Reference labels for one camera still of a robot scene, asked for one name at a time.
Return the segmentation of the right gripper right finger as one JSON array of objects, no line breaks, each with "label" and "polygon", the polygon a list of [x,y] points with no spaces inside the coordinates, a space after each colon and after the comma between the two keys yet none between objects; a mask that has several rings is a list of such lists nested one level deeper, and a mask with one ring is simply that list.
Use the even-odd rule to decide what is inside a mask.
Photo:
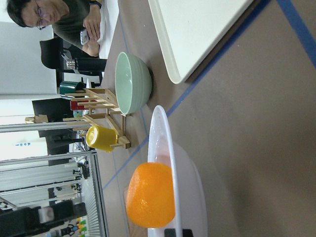
[{"label": "right gripper right finger", "polygon": [[183,237],[193,237],[193,231],[191,229],[183,229],[182,230]]}]

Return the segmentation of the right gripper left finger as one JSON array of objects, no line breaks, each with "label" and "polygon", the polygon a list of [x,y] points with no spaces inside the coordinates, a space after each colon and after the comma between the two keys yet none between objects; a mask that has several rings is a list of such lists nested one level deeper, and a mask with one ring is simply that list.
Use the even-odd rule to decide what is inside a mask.
[{"label": "right gripper left finger", "polygon": [[164,237],[176,237],[176,230],[175,229],[165,229],[164,230]]}]

